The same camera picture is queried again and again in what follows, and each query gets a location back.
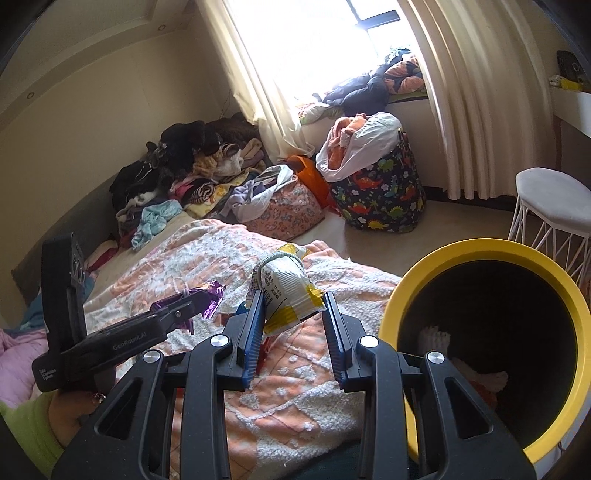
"laundry basket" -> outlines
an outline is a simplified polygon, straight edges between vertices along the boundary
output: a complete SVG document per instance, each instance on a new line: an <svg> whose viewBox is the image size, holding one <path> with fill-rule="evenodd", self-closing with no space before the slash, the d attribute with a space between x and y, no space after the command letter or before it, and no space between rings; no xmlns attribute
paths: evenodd
<svg viewBox="0 0 591 480"><path fill-rule="evenodd" d="M581 292L551 259L525 245L474 239L443 247L404 276L379 337L418 353L419 332L451 334L450 358L480 373L506 371L496 413L541 478L589 411L591 315ZM407 402L410 452L417 454Z"/></svg>
<svg viewBox="0 0 591 480"><path fill-rule="evenodd" d="M340 214L358 229L410 232L425 206L425 191L418 178L408 136L401 129L396 147L373 165L330 183Z"/></svg>

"person's hand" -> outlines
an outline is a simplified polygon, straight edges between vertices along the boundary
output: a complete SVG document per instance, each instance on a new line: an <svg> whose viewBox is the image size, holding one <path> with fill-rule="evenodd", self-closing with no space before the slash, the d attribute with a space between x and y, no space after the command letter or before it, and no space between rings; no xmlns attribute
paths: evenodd
<svg viewBox="0 0 591 480"><path fill-rule="evenodd" d="M95 395L91 392L62 392L57 391L49 405L49 425L62 447L67 447L80 430L78 418L90 415L99 405Z"/></svg>

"ring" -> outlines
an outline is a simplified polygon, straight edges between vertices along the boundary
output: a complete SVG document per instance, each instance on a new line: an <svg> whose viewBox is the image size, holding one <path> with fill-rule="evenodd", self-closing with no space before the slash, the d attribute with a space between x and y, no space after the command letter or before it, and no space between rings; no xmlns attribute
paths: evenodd
<svg viewBox="0 0 591 480"><path fill-rule="evenodd" d="M105 398L107 397L102 393L95 393L92 397L92 399L99 404L103 403Z"/></svg>

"pink blanket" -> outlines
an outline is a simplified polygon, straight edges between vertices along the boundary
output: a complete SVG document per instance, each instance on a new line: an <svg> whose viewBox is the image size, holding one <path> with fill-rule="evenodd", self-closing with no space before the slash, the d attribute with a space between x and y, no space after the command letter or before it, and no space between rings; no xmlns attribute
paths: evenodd
<svg viewBox="0 0 591 480"><path fill-rule="evenodd" d="M47 352L45 330L35 330L12 338L0 330L0 401L8 407L31 398L33 384L32 361Z"/></svg>

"bed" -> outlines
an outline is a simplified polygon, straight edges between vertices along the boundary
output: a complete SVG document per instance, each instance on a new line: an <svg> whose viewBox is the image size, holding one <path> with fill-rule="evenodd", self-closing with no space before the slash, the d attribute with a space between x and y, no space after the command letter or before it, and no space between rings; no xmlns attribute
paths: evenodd
<svg viewBox="0 0 591 480"><path fill-rule="evenodd" d="M244 301L257 261L282 244L242 225L181 213L144 249L119 252L99 270L85 303L88 330L143 312L184 288L218 280L226 292L216 317L196 321L193 336L177 330L156 346L166 354L190 350L223 329L222 315ZM399 278L345 260L323 242L307 247L311 253L304 265L310 278L334 292L342 313L357 316L377 334ZM118 377L130 366L131 361L119 366ZM173 423L171 479L178 478L182 401L177 399ZM225 402L233 480L281 478L361 435L363 396L338 389L320 315L280 335L252 389L227 392Z"/></svg>

